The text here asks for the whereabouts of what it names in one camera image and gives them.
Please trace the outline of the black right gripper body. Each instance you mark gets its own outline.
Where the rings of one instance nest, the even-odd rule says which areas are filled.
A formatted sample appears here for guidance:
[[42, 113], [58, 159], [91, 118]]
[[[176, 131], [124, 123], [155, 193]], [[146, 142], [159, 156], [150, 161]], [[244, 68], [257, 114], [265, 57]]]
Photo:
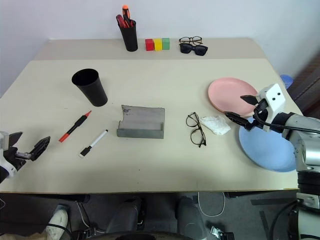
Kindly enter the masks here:
[[266, 120], [268, 118], [268, 110], [267, 107], [268, 102], [265, 99], [262, 99], [258, 101], [257, 99], [252, 101], [252, 105], [255, 106], [253, 110], [253, 122], [252, 127], [258, 127], [258, 128], [264, 128], [269, 127], [268, 125], [265, 125]]

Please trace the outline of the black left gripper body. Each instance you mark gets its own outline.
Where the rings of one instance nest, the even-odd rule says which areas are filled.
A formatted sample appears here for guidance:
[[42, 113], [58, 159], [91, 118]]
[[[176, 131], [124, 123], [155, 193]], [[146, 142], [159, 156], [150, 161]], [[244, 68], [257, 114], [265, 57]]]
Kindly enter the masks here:
[[28, 152], [18, 152], [17, 147], [9, 147], [3, 152], [3, 168], [7, 171], [18, 171], [26, 164], [26, 160], [30, 160], [32, 155]]

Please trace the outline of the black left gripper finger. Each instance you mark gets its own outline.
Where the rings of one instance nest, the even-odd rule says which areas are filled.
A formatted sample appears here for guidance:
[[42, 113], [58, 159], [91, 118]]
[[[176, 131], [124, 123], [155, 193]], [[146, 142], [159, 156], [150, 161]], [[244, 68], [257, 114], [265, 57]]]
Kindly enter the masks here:
[[9, 149], [17, 149], [15, 147], [15, 144], [18, 142], [18, 140], [20, 139], [22, 134], [23, 134], [23, 132], [19, 131], [19, 132], [11, 133], [9, 135], [9, 139], [8, 139], [8, 148]]
[[33, 150], [29, 153], [30, 154], [30, 160], [35, 161], [37, 158], [47, 149], [49, 143], [50, 143], [51, 137], [47, 136], [43, 139], [41, 139], [39, 142], [37, 142], [34, 145]]

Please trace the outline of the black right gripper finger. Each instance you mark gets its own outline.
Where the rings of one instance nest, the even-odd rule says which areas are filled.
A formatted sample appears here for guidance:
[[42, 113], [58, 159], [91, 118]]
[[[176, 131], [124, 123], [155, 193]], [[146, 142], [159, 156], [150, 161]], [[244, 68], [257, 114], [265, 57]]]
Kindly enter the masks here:
[[238, 124], [239, 126], [244, 127], [246, 130], [250, 131], [253, 128], [253, 123], [249, 122], [246, 118], [241, 117], [239, 114], [225, 111], [224, 115], [231, 120], [233, 123]]
[[246, 103], [252, 105], [252, 106], [256, 106], [258, 104], [258, 100], [256, 98], [256, 96], [253, 95], [242, 95], [240, 96], [240, 98], [245, 101]]

